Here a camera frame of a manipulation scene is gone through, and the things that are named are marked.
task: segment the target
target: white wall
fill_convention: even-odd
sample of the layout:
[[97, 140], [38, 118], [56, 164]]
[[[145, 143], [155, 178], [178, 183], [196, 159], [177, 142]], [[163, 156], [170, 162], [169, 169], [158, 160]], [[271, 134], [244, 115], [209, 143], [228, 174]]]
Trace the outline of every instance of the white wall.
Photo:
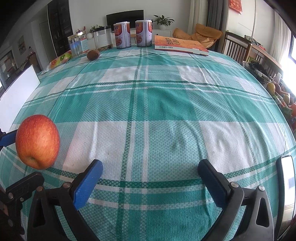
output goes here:
[[49, 2], [51, 2], [51, 0], [37, 0], [19, 17], [0, 47], [0, 56], [9, 46], [11, 46], [11, 41], [15, 39], [16, 35], [18, 35], [18, 33], [23, 30], [27, 23], [29, 23], [30, 20]]
[[244, 37], [251, 36], [254, 25], [255, 0], [242, 0], [242, 14], [229, 9], [226, 30]]
[[190, 0], [69, 0], [73, 32], [86, 26], [107, 25], [106, 15], [116, 12], [144, 9], [145, 19], [155, 19], [153, 15], [164, 15], [175, 20], [168, 29], [180, 28], [187, 32]]
[[[224, 0], [224, 9], [222, 31], [228, 30], [242, 37], [253, 34], [253, 38], [261, 43], [267, 52], [270, 51], [275, 27], [274, 10], [264, 0], [242, 0], [242, 14], [229, 9], [228, 0]], [[219, 44], [219, 50], [222, 50], [222, 43]]]
[[261, 43], [266, 52], [270, 52], [274, 36], [275, 16], [274, 10], [264, 0], [257, 1], [256, 25], [253, 38]]
[[[26, 51], [21, 55], [18, 49], [18, 40], [22, 35], [24, 35]], [[32, 28], [31, 28], [31, 23], [27, 23], [27, 25], [23, 27], [22, 31], [18, 32], [18, 34], [15, 36], [15, 39], [11, 40], [11, 45], [12, 45], [13, 57], [14, 57], [16, 66], [19, 68], [29, 55], [29, 46], [31, 46], [33, 50], [36, 49]]]

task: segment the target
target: metal screw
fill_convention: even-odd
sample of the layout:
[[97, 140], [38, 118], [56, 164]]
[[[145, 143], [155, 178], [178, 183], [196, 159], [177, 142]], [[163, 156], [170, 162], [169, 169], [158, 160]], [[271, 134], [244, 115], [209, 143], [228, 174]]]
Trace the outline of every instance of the metal screw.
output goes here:
[[42, 187], [42, 186], [39, 186], [39, 187], [36, 188], [36, 191], [37, 191], [37, 192], [41, 192], [42, 189], [43, 189], [43, 187]]
[[70, 186], [71, 186], [71, 183], [70, 182], [63, 183], [63, 188], [68, 188]]
[[11, 192], [8, 194], [8, 198], [13, 199], [13, 194]]
[[238, 185], [237, 182], [231, 182], [230, 184], [231, 184], [231, 186], [232, 186], [233, 188], [238, 188], [238, 187], [239, 187], [239, 185]]
[[8, 220], [8, 225], [9, 225], [10, 227], [13, 226], [13, 222], [11, 221], [11, 219]]
[[259, 185], [258, 188], [259, 188], [260, 191], [265, 191], [265, 187], [263, 185]]

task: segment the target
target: blue gripper pad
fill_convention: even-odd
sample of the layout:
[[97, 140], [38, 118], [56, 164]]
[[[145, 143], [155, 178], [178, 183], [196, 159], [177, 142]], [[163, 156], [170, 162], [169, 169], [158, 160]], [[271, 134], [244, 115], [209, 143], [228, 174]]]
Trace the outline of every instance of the blue gripper pad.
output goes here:
[[88, 171], [74, 192], [73, 204], [76, 210], [85, 206], [89, 196], [103, 173], [103, 163], [99, 160], [96, 161], [97, 162]]
[[200, 175], [202, 181], [209, 190], [209, 193], [211, 194], [216, 206], [224, 209], [227, 206], [228, 194], [227, 190], [224, 188], [221, 181], [218, 179], [217, 175], [221, 175], [227, 183], [229, 182], [221, 173], [217, 172], [209, 163], [212, 167], [211, 170], [209, 166], [206, 164], [206, 161], [208, 162], [208, 160], [201, 160], [199, 162], [197, 168], [198, 174]]
[[9, 146], [13, 143], [15, 143], [15, 136], [17, 135], [17, 130], [12, 131], [10, 133], [5, 134], [2, 136], [0, 140], [0, 146]]

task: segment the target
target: red sign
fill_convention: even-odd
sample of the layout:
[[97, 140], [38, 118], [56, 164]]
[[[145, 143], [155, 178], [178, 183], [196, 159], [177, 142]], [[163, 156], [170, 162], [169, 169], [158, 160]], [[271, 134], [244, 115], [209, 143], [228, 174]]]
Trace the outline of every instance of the red sign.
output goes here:
[[229, 0], [228, 7], [238, 13], [242, 13], [242, 2], [241, 0]]

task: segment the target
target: curtain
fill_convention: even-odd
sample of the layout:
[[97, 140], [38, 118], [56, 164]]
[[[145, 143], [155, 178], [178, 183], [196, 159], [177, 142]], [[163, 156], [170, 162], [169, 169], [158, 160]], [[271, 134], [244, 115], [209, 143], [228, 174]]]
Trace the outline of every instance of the curtain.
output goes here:
[[208, 0], [191, 0], [190, 14], [188, 23], [188, 34], [195, 33], [195, 25], [200, 23], [206, 25], [207, 23], [207, 2]]
[[281, 62], [285, 53], [289, 51], [291, 42], [291, 31], [285, 24], [281, 16], [275, 14], [275, 29], [274, 38], [271, 45], [270, 55], [276, 59], [277, 62]]
[[[207, 10], [207, 26], [221, 30], [222, 29], [222, 17], [223, 17], [223, 1], [221, 0], [208, 0]], [[219, 40], [209, 48], [210, 50], [217, 51]]]

